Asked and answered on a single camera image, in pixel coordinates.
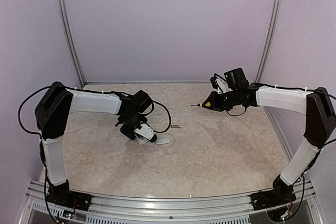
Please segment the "yellow handled screwdriver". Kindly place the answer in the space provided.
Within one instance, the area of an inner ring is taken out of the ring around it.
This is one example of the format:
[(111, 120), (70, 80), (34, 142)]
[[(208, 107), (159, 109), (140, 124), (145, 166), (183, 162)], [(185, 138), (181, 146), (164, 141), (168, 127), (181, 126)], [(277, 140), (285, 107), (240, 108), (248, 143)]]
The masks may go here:
[(210, 108), (211, 107), (211, 103), (210, 102), (203, 102), (203, 103), (198, 103), (198, 104), (192, 104), (191, 107), (200, 107), (200, 108)]

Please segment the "white remote control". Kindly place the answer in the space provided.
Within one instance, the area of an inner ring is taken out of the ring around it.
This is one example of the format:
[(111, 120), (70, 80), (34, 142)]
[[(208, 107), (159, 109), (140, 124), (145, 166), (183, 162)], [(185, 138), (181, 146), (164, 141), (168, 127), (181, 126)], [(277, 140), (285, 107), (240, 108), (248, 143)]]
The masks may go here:
[(139, 137), (136, 137), (135, 138), (135, 140), (136, 140), (136, 142), (139, 144), (139, 145), (145, 145), (145, 144), (147, 144), (147, 143), (151, 143), (151, 141), (149, 141), (149, 140), (147, 140), (146, 138), (143, 138), (143, 137), (141, 137), (141, 138), (139, 138)]

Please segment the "white battery cover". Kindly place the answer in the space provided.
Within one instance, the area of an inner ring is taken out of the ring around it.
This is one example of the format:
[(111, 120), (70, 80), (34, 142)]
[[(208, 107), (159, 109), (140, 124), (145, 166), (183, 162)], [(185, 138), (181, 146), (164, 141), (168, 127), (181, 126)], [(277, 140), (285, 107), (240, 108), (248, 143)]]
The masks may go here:
[(166, 145), (166, 144), (169, 144), (169, 143), (170, 143), (169, 138), (159, 138), (155, 142), (156, 145)]

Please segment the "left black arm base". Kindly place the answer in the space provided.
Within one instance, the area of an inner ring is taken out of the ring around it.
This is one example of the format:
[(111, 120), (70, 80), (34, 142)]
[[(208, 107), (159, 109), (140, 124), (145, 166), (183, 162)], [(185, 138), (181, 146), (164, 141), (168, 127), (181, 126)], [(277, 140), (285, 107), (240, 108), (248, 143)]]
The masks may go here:
[(48, 179), (47, 183), (49, 185), (48, 202), (71, 209), (89, 210), (92, 200), (91, 194), (70, 190), (68, 180), (58, 186), (53, 185)]

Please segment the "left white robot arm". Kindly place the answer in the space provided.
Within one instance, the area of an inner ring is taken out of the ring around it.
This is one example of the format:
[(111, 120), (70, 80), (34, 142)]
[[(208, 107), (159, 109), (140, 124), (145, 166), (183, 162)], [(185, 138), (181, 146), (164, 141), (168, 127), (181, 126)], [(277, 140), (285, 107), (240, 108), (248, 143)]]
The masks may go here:
[(64, 168), (62, 137), (67, 121), (73, 113), (105, 113), (117, 116), (120, 132), (131, 140), (155, 142), (157, 135), (148, 125), (144, 111), (152, 99), (140, 90), (129, 95), (118, 91), (78, 90), (54, 82), (35, 109), (40, 134), (40, 156), (46, 169), (47, 182), (55, 188), (53, 197), (66, 206), (73, 201), (73, 193), (65, 186), (68, 179)]

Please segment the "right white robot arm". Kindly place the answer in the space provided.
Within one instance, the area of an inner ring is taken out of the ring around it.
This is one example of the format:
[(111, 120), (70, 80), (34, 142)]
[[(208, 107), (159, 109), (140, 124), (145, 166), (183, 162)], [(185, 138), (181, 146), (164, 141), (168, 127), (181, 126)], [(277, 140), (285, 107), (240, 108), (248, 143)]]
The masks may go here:
[(214, 90), (198, 107), (217, 112), (229, 112), (238, 105), (245, 109), (271, 107), (306, 117), (302, 143), (268, 194), (273, 205), (281, 204), (289, 196), (288, 187), (311, 168), (323, 148), (331, 143), (329, 138), (335, 130), (335, 111), (331, 102), (334, 96), (324, 87), (308, 89), (249, 83), (242, 68), (227, 71), (223, 76), (214, 74), (211, 84)]

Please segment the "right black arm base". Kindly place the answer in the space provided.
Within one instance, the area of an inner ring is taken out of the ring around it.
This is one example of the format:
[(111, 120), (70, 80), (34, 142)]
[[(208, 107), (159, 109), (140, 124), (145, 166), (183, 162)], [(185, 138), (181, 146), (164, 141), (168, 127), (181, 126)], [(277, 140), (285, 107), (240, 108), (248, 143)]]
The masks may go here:
[(254, 210), (280, 206), (296, 200), (293, 184), (287, 185), (280, 175), (273, 181), (272, 189), (260, 190), (250, 196)]

